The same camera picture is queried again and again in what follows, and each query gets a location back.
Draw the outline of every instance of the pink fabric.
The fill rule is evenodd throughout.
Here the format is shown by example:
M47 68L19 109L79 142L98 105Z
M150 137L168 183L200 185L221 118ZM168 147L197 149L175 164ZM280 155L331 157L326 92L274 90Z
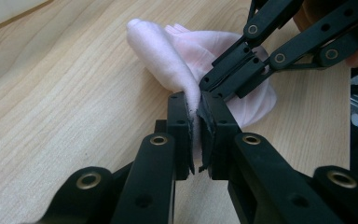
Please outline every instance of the pink fabric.
M219 31L189 31L175 24L162 29L151 21L134 19L127 25L127 40L146 68L161 85L173 92L183 91L189 115L194 119L195 148L199 147L199 82L212 62L241 36ZM260 60L268 55L256 49ZM227 106L243 128L266 115L276 102L276 94L265 81L246 97L234 97Z

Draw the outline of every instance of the white cloth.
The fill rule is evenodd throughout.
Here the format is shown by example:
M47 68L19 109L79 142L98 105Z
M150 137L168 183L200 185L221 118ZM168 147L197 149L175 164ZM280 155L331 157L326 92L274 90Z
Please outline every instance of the white cloth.
M162 29L151 21L134 19L127 25L127 40L139 59L167 90L183 91L189 116L194 120L194 148L200 148L200 127L196 111L200 103L199 83L210 71L212 62L241 36L220 31L189 31L175 24ZM268 55L257 49L260 60ZM227 102L240 127L252 124L266 115L277 100L266 80L246 97Z

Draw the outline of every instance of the wooden table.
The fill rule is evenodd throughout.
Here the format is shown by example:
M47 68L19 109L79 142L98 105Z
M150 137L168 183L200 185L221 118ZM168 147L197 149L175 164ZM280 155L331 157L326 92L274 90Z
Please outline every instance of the wooden table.
M0 29L0 223L32 222L70 174L114 172L132 161L170 92L126 42L132 18L241 33L244 1L52 1ZM290 21L271 52L297 33ZM349 166L349 69L276 74L278 103L246 132L260 133L296 168ZM178 182L176 223L239 222L227 182Z

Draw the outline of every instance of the wood grain surface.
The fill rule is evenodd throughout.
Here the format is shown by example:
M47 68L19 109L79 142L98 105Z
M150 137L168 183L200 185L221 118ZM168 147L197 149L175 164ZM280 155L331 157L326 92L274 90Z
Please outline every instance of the wood grain surface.
M0 27L48 4L47 0L0 0Z
M0 223L37 221L69 175L133 161L167 97L126 42L133 18L241 34L250 1L52 1L0 29ZM297 34L290 21L264 44ZM260 133L299 171L349 166L349 69L273 75ZM177 182L175 223L238 223L227 182Z

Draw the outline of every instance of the crumpled cloth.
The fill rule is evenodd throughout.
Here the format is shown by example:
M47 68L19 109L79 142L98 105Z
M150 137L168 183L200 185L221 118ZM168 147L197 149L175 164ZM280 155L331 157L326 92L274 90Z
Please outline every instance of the crumpled cloth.
M210 71L212 62L241 36L221 31L190 31L175 24L162 29L151 21L131 20L127 24L127 40L139 59L167 90L185 93L189 116L194 120L195 146L199 147L200 103L199 83ZM255 49L260 60L268 55L263 48ZM277 100L266 80L246 97L237 96L227 106L241 128L266 115Z

